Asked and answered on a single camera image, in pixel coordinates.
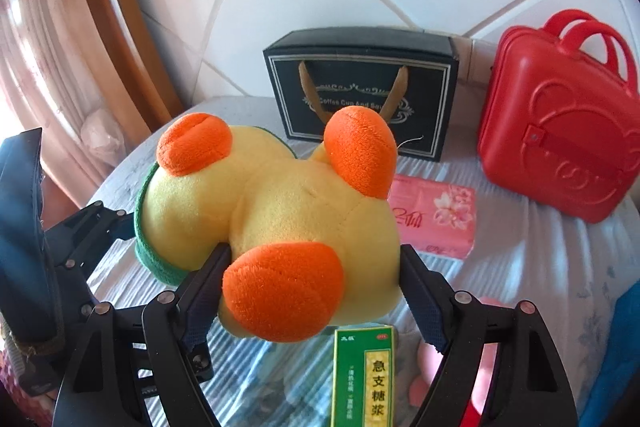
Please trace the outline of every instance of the blue fabric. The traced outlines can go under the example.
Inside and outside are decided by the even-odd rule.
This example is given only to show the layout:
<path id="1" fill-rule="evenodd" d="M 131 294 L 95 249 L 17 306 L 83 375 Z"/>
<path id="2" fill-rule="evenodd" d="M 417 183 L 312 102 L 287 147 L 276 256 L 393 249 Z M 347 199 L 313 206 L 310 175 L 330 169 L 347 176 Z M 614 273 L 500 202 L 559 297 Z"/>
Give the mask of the blue fabric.
<path id="1" fill-rule="evenodd" d="M 607 352 L 580 427 L 599 427 L 640 367 L 640 281 L 616 302 Z"/>

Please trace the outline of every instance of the orange plush foot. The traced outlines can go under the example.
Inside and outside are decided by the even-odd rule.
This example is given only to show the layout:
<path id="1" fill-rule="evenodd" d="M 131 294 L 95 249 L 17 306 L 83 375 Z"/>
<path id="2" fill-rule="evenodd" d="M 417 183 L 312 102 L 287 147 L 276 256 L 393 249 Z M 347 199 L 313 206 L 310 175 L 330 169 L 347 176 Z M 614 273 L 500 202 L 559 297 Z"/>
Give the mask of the orange plush foot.
<path id="1" fill-rule="evenodd" d="M 299 342 L 334 316 L 344 273 L 335 251 L 322 243 L 262 245 L 226 269 L 222 291 L 247 331 L 271 342 Z"/>
<path id="2" fill-rule="evenodd" d="M 324 148 L 340 178 L 365 196 L 386 200 L 398 150 L 378 113 L 356 105 L 337 111 L 324 129 Z"/>
<path id="3" fill-rule="evenodd" d="M 186 176 L 229 156 L 232 142 L 224 120 L 201 112 L 187 114 L 164 131 L 156 158 L 172 176 Z"/>

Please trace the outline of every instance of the pink plush toy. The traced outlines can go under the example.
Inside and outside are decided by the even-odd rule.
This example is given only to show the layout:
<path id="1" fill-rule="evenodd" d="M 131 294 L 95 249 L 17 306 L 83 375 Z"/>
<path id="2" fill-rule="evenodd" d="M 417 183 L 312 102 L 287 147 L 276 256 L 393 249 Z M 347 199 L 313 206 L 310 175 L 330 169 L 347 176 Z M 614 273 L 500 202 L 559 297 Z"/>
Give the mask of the pink plush toy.
<path id="1" fill-rule="evenodd" d="M 483 304 L 491 304 L 493 306 L 503 306 L 503 304 L 495 299 L 481 298 Z M 478 422 L 472 423 L 471 419 L 482 414 L 487 394 L 489 393 L 489 384 L 491 384 L 491 375 L 494 371 L 495 355 L 498 349 L 497 344 L 486 344 L 482 351 L 482 359 L 476 376 L 476 384 L 471 394 L 471 403 L 473 407 L 467 409 L 463 426 L 477 425 Z M 424 398 L 427 396 L 429 386 L 438 372 L 438 367 L 442 361 L 442 355 L 438 353 L 435 347 L 427 343 L 420 343 L 418 347 L 418 367 L 420 368 L 420 376 L 416 377 L 409 387 L 409 403 L 414 407 L 420 407 Z"/>

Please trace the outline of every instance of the metal screw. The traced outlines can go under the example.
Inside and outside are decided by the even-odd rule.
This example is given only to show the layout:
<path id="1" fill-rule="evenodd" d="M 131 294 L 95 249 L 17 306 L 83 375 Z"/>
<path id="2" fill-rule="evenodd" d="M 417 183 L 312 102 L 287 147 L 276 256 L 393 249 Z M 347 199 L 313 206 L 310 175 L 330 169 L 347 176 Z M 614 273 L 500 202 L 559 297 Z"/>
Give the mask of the metal screw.
<path id="1" fill-rule="evenodd" d="M 472 301 L 471 293 L 468 292 L 456 292 L 454 299 L 460 304 L 469 304 Z"/>
<path id="2" fill-rule="evenodd" d="M 536 312 L 536 306 L 533 302 L 522 301 L 520 303 L 520 309 L 527 315 L 533 315 Z"/>
<path id="3" fill-rule="evenodd" d="M 209 365 L 209 360 L 202 355 L 196 355 L 193 357 L 193 364 L 199 369 L 204 369 Z"/>
<path id="4" fill-rule="evenodd" d="M 80 313 L 85 317 L 88 317 L 89 315 L 91 315 L 92 311 L 94 311 L 94 307 L 91 306 L 91 304 L 83 304 L 82 307 L 80 308 Z"/>
<path id="5" fill-rule="evenodd" d="M 108 302 L 98 302 L 94 308 L 98 315 L 104 315 L 109 309 L 111 309 L 111 305 Z"/>
<path id="6" fill-rule="evenodd" d="M 174 299 L 175 299 L 175 293 L 169 290 L 167 290 L 166 292 L 162 292 L 158 296 L 158 302 L 160 302 L 161 304 L 169 304 L 170 302 L 173 302 Z"/>

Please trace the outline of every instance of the pink curtain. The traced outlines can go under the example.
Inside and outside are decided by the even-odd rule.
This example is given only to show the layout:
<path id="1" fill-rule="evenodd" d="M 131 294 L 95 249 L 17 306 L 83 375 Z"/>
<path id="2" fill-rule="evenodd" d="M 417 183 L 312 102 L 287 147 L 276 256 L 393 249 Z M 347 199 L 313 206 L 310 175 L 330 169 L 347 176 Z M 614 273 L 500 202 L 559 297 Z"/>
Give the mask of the pink curtain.
<path id="1" fill-rule="evenodd" d="M 43 128 L 43 166 L 82 207 L 124 158 L 126 144 L 59 6 L 0 0 L 0 90 L 23 129 Z"/>

